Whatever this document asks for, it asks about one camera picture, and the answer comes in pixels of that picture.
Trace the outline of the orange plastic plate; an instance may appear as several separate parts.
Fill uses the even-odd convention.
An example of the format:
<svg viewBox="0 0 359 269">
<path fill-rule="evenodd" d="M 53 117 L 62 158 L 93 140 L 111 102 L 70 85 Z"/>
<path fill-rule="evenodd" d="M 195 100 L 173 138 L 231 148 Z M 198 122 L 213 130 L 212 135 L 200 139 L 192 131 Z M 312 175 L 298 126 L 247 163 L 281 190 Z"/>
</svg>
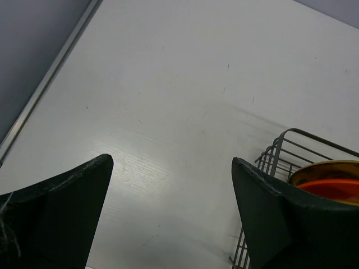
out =
<svg viewBox="0 0 359 269">
<path fill-rule="evenodd" d="M 329 200 L 358 204 L 358 181 L 352 179 L 323 179 L 303 183 L 298 188 Z"/>
</svg>

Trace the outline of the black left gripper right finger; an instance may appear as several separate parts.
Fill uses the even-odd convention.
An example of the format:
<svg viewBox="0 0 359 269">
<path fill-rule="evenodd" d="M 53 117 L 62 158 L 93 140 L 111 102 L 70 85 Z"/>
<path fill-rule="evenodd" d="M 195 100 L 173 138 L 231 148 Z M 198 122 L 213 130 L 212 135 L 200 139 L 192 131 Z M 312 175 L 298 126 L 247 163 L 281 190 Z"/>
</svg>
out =
<svg viewBox="0 0 359 269">
<path fill-rule="evenodd" d="M 316 196 L 247 161 L 232 182 L 252 268 L 357 268 L 358 207 Z"/>
</svg>

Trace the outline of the brown yellow patterned plate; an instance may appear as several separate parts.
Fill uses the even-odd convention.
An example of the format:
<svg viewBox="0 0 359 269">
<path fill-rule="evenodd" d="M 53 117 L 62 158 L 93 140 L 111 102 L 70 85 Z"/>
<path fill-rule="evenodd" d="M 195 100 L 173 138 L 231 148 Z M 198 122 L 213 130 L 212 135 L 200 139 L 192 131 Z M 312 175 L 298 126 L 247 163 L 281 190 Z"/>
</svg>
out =
<svg viewBox="0 0 359 269">
<path fill-rule="evenodd" d="M 303 183 L 323 179 L 352 179 L 358 181 L 358 161 L 334 160 L 314 163 L 292 174 L 288 183 L 297 187 Z"/>
</svg>

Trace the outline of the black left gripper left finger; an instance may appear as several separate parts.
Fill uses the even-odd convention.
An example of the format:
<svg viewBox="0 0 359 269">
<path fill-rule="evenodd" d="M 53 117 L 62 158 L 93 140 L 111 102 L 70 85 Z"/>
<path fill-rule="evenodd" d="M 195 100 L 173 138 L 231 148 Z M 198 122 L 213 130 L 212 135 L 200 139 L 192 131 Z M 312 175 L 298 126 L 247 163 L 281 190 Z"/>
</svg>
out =
<svg viewBox="0 0 359 269">
<path fill-rule="evenodd" d="M 113 170 L 101 154 L 1 195 L 1 268 L 85 268 Z"/>
</svg>

